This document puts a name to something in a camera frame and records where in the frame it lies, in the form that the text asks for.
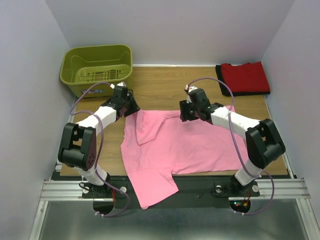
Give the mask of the pink t shirt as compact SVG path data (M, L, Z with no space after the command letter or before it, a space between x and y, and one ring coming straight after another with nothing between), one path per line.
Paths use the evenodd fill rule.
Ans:
M173 175L241 168L229 130L178 110L139 110L125 118L120 146L125 171L145 210L178 192Z

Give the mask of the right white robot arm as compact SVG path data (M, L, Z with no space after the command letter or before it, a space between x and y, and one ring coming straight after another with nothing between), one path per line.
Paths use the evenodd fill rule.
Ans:
M233 112L232 107L210 103L202 88L186 86L187 99L179 102L180 119L183 122L202 120L230 131L233 143L239 135L246 143L248 160L240 160L241 168L232 176L230 190L244 191L260 177L261 172L286 152L285 144L275 123L266 118L257 120Z

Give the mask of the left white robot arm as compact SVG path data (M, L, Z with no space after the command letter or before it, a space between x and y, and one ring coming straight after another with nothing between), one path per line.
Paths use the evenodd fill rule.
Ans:
M64 126L57 158L68 167L75 168L90 184L125 194L121 188L109 183L110 175L98 165L98 161L104 143L104 129L140 108L133 90L123 81L109 87L113 90L112 96L96 112L87 111L87 118Z

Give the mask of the green plastic basket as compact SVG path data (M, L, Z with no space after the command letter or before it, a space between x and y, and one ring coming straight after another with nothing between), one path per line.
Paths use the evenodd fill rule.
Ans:
M76 47L63 57L60 80L80 97L96 83L117 85L124 82L133 87L133 56L124 44Z

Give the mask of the aluminium frame rail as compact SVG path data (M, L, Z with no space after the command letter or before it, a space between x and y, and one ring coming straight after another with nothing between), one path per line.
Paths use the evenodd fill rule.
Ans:
M54 172L42 185L32 226L32 240L317 240L320 228L304 179L293 172L273 181L256 181L252 216L233 212L229 202L212 195L214 182L226 175L178 175L180 192L149 210L135 198L132 209L101 218L92 211L94 198L84 198L79 177ZM272 204L259 212L269 198Z

